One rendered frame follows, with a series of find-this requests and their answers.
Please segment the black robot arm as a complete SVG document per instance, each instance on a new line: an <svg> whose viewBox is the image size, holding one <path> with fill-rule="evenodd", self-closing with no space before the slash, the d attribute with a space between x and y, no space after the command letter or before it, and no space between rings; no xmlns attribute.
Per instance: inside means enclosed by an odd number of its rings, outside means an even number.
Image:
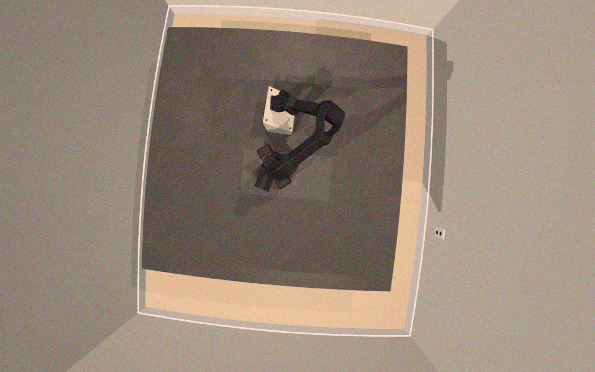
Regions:
<svg viewBox="0 0 595 372"><path fill-rule="evenodd" d="M299 112L316 116L316 129L312 136L304 140L292 152L278 153L272 150L270 156L258 168L254 169L253 174L256 177L254 187L270 190L274 179L283 180L296 172L299 163L304 161L312 153L320 150L322 146L327 146L332 136L339 130L345 119L345 112L335 105L333 101L322 101L320 103L310 101L299 101L285 90L281 90L278 95L270 96L270 110L276 112L286 111L290 115ZM324 131L324 122L332 125L327 132Z"/></svg>

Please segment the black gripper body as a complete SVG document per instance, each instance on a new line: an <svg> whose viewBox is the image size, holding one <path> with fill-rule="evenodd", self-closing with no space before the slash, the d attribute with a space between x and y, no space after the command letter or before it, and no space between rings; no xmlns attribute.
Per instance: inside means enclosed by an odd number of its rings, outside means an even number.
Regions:
<svg viewBox="0 0 595 372"><path fill-rule="evenodd" d="M272 152L272 148L269 144L266 144L265 146L260 148L260 150L257 151L257 153L261 159L262 159L262 157L266 156L263 158L264 161L268 156L270 156L270 154L268 154L268 153L271 153L271 152ZM275 183L279 189L285 187L286 185L288 185L291 182L292 182L292 180L290 179L290 177L285 177L285 179L283 179L281 181L279 181L279 180L275 181Z"/></svg>

